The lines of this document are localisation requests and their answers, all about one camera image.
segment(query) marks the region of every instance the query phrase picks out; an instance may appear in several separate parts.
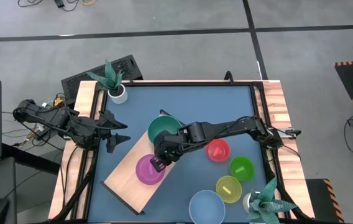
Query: potted plant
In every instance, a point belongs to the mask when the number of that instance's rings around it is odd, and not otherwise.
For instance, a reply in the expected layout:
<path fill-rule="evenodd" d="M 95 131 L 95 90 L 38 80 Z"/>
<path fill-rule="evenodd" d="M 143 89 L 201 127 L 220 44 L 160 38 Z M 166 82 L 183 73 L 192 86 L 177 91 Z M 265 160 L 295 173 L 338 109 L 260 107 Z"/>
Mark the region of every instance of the potted plant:
<path fill-rule="evenodd" d="M 249 214 L 248 220 L 262 218 L 266 224 L 280 224 L 275 213 L 287 212 L 297 206 L 290 202 L 274 199 L 277 179 L 273 178 L 261 192 L 248 193 L 243 198 L 244 210 Z"/>
<path fill-rule="evenodd" d="M 87 72 L 87 75 L 92 79 L 96 80 L 101 84 L 104 90 L 108 91 L 108 95 L 114 103 L 121 104 L 128 99 L 126 88 L 122 81 L 122 75 L 124 73 L 119 72 L 116 74 L 110 62 L 106 61 L 104 67 L 104 75 L 102 77 L 93 72 Z"/>

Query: red cup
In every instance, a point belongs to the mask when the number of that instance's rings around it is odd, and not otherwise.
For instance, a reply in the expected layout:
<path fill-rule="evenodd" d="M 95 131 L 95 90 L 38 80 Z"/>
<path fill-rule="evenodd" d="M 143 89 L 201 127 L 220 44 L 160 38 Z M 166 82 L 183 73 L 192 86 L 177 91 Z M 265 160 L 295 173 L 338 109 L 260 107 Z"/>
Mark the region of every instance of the red cup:
<path fill-rule="evenodd" d="M 223 162 L 231 154 L 228 143 L 223 139 L 214 139 L 206 146 L 207 156 L 214 162 Z"/>

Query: yellow cup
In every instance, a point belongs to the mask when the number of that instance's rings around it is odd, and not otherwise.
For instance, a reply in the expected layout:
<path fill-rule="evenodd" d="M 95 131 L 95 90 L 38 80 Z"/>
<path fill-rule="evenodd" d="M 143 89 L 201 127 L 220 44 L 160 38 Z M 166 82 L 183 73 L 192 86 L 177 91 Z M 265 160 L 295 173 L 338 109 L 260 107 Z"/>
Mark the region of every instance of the yellow cup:
<path fill-rule="evenodd" d="M 241 198 L 241 184 L 235 177 L 229 175 L 221 177 L 216 182 L 216 193 L 224 202 L 234 203 Z"/>

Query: wooden frame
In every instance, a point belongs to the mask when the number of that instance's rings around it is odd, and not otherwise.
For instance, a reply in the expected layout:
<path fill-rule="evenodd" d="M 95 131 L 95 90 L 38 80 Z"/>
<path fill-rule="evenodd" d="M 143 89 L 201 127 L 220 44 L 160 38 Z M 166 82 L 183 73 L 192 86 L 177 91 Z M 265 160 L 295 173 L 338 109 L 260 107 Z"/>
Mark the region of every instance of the wooden frame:
<path fill-rule="evenodd" d="M 167 84 L 203 84 L 207 83 L 208 85 L 217 83 L 227 84 L 228 80 L 137 80 L 134 81 L 135 84 L 154 84 L 154 85 L 167 85 Z M 257 107 L 259 110 L 259 114 L 261 118 L 264 119 L 265 113 L 267 110 L 270 116 L 270 122 L 272 126 L 276 128 L 287 128 L 291 127 L 290 117 L 288 115 L 287 106 L 285 103 L 282 86 L 280 81 L 257 81 L 257 80 L 235 80 L 234 83 L 261 83 L 263 86 L 263 91 L 265 92 L 267 107 L 264 108 L 262 105 L 262 101 L 259 98 L 259 89 L 255 90 L 255 96 L 257 97 Z M 91 114 L 91 108 L 93 105 L 94 98 L 94 89 L 95 89 L 95 81 L 83 81 L 80 83 L 80 88 L 78 92 L 78 96 L 76 99 L 75 110 L 80 112 L 80 116 L 89 116 Z M 97 97 L 98 101 L 96 103 L 94 117 L 98 118 L 98 111 L 101 109 L 101 105 L 103 105 L 102 100 L 103 91 L 99 92 Z M 286 140 L 284 141 L 286 146 L 289 146 L 298 151 L 296 147 L 295 140 Z M 65 173 L 66 164 L 70 158 L 70 154 L 72 150 L 74 150 L 74 143 L 67 142 L 65 146 L 65 152 L 62 157 L 62 169 Z M 66 188 L 66 200 L 70 198 L 72 193 L 76 189 L 77 180 L 78 180 L 78 171 L 82 165 L 82 150 L 78 149 L 73 155 L 72 160 L 70 161 L 69 175 L 68 175 L 68 183 Z M 88 167 L 92 160 L 92 154 L 86 157 L 85 162 L 85 172 L 88 170 Z M 299 158 L 292 154 L 289 151 L 279 149 L 278 160 L 280 161 L 280 168 L 283 176 L 283 183 L 286 191 L 289 193 L 291 198 L 295 201 L 295 203 L 302 209 L 304 213 L 306 213 L 309 217 L 314 217 L 313 209 L 311 206 L 311 201 L 308 193 L 308 189 L 305 182 L 305 177 L 303 173 L 303 169 L 301 166 L 301 162 Z M 273 162 L 270 163 L 272 170 L 275 172 L 275 165 Z M 78 202 L 78 206 L 76 207 L 77 213 L 75 219 L 84 219 L 85 212 L 84 208 L 86 208 L 86 189 L 80 196 L 80 201 Z M 62 209 L 62 200 L 63 200 L 63 192 L 62 192 L 62 182 L 60 180 L 60 175 L 58 175 L 57 184 L 55 187 L 55 193 L 53 196 L 50 213 L 48 218 L 53 218 L 56 216 L 59 211 Z"/>

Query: magenta cup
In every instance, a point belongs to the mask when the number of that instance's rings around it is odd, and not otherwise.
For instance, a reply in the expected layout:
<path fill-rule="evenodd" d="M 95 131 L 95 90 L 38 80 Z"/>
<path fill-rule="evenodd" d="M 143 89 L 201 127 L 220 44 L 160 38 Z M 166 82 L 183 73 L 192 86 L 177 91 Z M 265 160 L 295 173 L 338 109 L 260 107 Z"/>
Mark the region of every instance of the magenta cup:
<path fill-rule="evenodd" d="M 153 185 L 159 183 L 163 177 L 165 170 L 157 172 L 153 165 L 150 163 L 150 159 L 153 158 L 153 154 L 147 154 L 146 156 L 139 159 L 135 168 L 135 173 L 138 179 L 147 185 Z"/>

